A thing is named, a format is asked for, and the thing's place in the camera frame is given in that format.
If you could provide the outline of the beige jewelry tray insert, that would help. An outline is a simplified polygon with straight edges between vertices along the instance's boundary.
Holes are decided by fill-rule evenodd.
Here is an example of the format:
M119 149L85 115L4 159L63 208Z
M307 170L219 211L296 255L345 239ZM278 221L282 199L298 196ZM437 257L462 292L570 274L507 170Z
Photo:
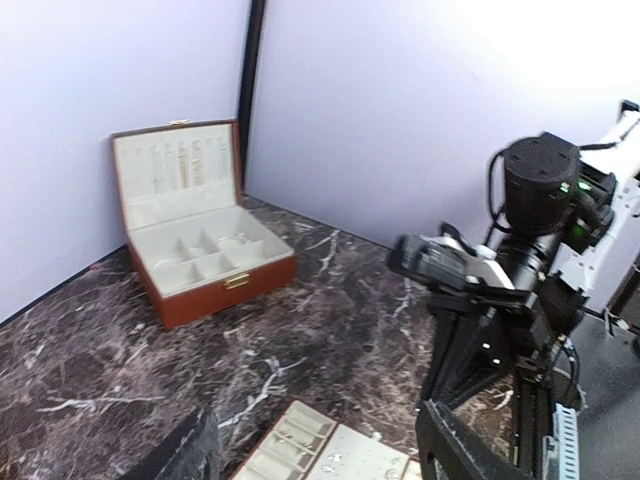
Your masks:
M294 400L231 476L233 480L419 480L420 464Z

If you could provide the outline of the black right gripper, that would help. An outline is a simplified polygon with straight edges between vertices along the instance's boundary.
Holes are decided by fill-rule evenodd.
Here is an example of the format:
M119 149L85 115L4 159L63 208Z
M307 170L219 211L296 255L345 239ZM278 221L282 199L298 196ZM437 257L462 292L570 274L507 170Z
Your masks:
M482 280L427 286L436 334L419 403L455 409L515 367L531 380L549 378L561 344L584 317L585 291L561 279L516 289Z

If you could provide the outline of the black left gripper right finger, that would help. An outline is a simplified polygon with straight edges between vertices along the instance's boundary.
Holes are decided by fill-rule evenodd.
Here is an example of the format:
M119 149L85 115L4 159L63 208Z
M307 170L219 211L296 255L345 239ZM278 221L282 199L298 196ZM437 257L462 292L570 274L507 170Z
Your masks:
M447 479L532 479L495 454L440 402L420 403L415 430L423 479L439 479L436 465Z

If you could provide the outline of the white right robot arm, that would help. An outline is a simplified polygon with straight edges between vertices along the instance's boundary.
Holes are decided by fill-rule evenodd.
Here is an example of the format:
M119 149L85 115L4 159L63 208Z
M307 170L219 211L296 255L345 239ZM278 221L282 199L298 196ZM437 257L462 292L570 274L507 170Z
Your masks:
M489 201L480 244L442 223L405 235L390 268L424 285L436 321L425 402L455 408L507 374L550 404L570 405L579 355L571 333L624 226L638 215L639 107L625 101L605 137L576 145L542 132L491 159L504 197Z

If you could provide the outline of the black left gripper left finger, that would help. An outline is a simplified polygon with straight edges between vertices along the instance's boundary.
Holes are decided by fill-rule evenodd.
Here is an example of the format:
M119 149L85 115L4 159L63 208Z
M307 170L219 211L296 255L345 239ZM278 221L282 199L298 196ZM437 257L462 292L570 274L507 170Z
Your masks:
M122 480L220 478L218 420L211 408L193 410Z

